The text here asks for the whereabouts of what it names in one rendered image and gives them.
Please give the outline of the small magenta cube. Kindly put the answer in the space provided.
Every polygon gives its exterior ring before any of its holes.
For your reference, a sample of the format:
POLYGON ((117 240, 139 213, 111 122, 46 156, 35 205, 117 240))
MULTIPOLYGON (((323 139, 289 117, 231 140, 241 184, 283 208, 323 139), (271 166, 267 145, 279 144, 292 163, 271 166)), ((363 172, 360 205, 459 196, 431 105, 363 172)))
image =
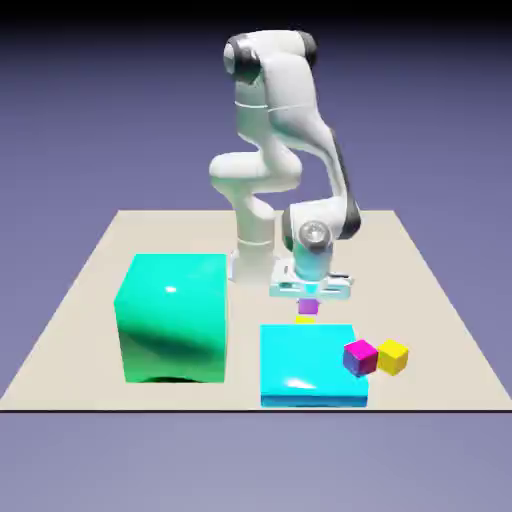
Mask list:
POLYGON ((364 339, 347 344, 343 352, 343 365, 356 377, 373 373, 377 369, 378 351, 364 339))

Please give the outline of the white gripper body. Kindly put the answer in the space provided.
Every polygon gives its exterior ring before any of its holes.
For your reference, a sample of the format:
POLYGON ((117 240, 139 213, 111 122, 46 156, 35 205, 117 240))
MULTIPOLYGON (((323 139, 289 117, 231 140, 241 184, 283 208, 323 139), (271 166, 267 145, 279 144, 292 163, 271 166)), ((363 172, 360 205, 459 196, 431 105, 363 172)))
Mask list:
POLYGON ((342 274, 328 274, 320 281, 305 281, 296 275, 273 277, 269 294, 294 299, 346 300, 351 296, 353 280, 342 274))

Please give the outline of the large green box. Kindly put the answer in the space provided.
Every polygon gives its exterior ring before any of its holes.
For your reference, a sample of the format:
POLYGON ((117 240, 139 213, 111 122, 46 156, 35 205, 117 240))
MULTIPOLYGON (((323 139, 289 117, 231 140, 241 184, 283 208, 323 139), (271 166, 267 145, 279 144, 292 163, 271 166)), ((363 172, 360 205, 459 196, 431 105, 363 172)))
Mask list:
POLYGON ((224 381, 225 254, 137 253, 114 309, 127 382, 224 381))

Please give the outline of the large cyan box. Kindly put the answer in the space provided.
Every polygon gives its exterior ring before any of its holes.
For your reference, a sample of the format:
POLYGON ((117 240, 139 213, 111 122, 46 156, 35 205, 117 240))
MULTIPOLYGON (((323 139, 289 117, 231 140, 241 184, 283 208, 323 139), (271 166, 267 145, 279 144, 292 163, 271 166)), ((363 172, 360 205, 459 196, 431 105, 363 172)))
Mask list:
POLYGON ((347 324, 260 327, 260 401, 264 407, 364 407, 369 384, 343 364, 353 342, 347 324))

